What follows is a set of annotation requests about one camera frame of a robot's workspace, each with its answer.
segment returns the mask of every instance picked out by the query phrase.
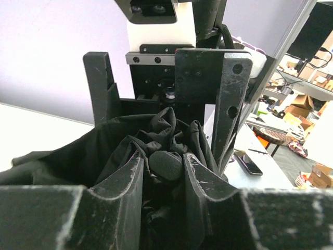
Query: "smartphone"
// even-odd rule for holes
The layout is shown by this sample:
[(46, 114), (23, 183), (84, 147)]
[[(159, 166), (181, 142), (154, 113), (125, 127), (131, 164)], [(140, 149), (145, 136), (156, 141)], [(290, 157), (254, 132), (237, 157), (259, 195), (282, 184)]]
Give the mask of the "smartphone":
[(249, 174), (255, 176), (262, 176), (263, 172), (258, 166), (251, 160), (251, 158), (243, 152), (235, 152), (235, 158), (246, 169)]

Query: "black cloth bag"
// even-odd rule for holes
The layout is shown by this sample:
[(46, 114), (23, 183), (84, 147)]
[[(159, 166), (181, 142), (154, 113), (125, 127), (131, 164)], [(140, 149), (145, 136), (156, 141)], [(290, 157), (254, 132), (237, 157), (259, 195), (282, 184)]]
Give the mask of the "black cloth bag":
[(31, 152), (12, 160), (0, 173), (0, 185), (81, 184), (92, 188), (120, 169), (139, 150), (144, 158), (141, 249), (186, 248), (184, 175), (167, 181), (149, 168), (156, 151), (172, 152), (182, 160), (192, 152), (218, 173), (198, 121), (187, 125), (172, 108), (157, 115), (113, 118), (76, 141), (49, 152)]

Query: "black pen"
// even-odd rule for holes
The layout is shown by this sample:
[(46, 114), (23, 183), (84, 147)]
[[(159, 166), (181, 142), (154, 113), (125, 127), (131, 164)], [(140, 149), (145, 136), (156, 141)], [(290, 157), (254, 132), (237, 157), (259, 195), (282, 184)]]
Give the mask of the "black pen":
[(255, 150), (255, 149), (248, 149), (249, 151), (253, 151), (253, 152), (257, 152), (257, 153), (260, 153), (260, 154), (264, 154), (264, 155), (268, 155), (267, 152), (261, 152), (261, 151), (258, 151), (258, 150)]

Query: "white wall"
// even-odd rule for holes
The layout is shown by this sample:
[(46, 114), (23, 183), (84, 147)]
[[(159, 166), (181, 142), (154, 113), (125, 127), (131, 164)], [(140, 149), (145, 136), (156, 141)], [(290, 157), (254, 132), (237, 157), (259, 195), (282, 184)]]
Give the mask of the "white wall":
[(317, 121), (314, 129), (306, 139), (304, 148), (308, 150), (309, 159), (333, 168), (332, 142), (333, 142), (333, 101)]
[(0, 0), (0, 102), (93, 123), (82, 57), (107, 51), (133, 97), (126, 18), (113, 0)]

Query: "bolt hole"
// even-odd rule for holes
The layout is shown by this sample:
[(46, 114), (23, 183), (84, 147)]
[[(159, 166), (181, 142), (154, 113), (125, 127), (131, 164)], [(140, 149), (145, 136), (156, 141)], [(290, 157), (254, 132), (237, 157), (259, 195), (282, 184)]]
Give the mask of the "bolt hole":
[(133, 57), (133, 62), (137, 64), (138, 62), (140, 62), (140, 59), (137, 56), (135, 56)]
[(157, 13), (157, 14), (163, 14), (163, 13), (165, 13), (165, 11), (166, 11), (165, 7), (164, 7), (164, 6), (161, 6), (161, 5), (156, 5), (156, 6), (154, 6), (152, 9), (153, 9), (153, 11), (154, 11), (155, 13)]
[(132, 12), (133, 14), (139, 14), (139, 13), (142, 12), (142, 9), (141, 9), (140, 7), (138, 7), (138, 6), (132, 6), (132, 7), (131, 7), (131, 12)]
[(160, 63), (161, 63), (161, 58), (159, 58), (159, 57), (155, 57), (155, 62), (156, 62), (157, 64), (160, 64)]
[(243, 71), (243, 66), (241, 64), (236, 64), (233, 67), (233, 73), (240, 74)]
[(235, 107), (235, 106), (231, 106), (229, 109), (228, 109), (228, 116), (231, 118), (231, 119), (235, 119), (236, 116), (238, 114), (238, 109)]

